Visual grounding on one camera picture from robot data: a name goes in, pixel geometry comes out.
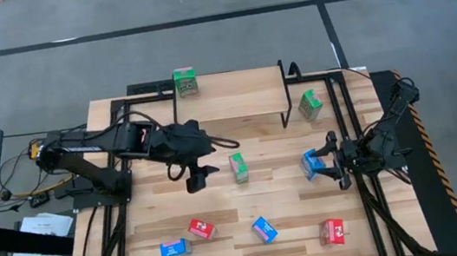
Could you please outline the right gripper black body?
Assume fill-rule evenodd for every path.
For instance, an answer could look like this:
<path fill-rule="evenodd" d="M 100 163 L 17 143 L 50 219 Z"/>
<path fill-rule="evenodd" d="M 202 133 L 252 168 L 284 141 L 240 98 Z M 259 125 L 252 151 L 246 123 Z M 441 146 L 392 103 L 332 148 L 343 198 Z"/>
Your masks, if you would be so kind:
<path fill-rule="evenodd" d="M 349 178 L 349 174 L 359 173 L 373 176 L 373 161 L 366 150 L 367 138 L 357 140 L 343 139 L 336 151 L 337 164 L 339 165 L 341 178 Z"/>

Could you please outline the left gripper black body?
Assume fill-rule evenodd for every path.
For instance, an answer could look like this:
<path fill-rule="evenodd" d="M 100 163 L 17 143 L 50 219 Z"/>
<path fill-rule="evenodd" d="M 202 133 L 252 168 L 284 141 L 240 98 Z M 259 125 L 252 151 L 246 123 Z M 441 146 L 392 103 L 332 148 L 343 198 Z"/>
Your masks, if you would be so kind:
<path fill-rule="evenodd" d="M 210 137 L 195 120 L 158 128 L 151 135 L 149 147 L 152 161 L 179 166 L 188 166 L 215 151 Z"/>

